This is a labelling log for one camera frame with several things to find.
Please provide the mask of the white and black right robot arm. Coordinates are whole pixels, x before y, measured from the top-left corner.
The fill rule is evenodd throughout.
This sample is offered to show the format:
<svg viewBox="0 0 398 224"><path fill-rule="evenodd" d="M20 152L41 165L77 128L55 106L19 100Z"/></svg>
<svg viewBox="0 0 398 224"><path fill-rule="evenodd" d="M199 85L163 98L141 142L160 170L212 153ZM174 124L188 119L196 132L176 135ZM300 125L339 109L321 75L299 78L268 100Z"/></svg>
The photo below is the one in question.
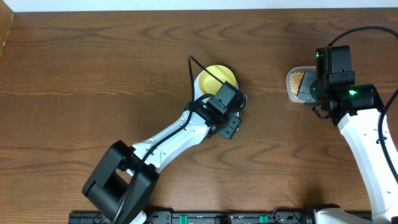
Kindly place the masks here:
<svg viewBox="0 0 398 224"><path fill-rule="evenodd" d="M330 119L354 155L371 205L371 223L397 223L397 149L387 110L371 84L357 84L347 45L317 48L316 77L307 82L313 112Z"/></svg>

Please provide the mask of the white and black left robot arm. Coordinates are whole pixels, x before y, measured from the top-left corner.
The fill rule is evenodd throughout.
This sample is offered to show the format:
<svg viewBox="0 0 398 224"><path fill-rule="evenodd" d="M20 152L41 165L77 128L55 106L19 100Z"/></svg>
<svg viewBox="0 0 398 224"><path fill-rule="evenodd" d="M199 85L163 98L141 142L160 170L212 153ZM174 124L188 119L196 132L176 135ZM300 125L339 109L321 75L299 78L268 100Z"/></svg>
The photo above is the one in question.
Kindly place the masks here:
<svg viewBox="0 0 398 224"><path fill-rule="evenodd" d="M181 117L155 136L132 146L112 144L82 188L111 223L144 223L144 208L160 172L176 157L214 134L232 139L247 96L225 82L215 95L189 102Z"/></svg>

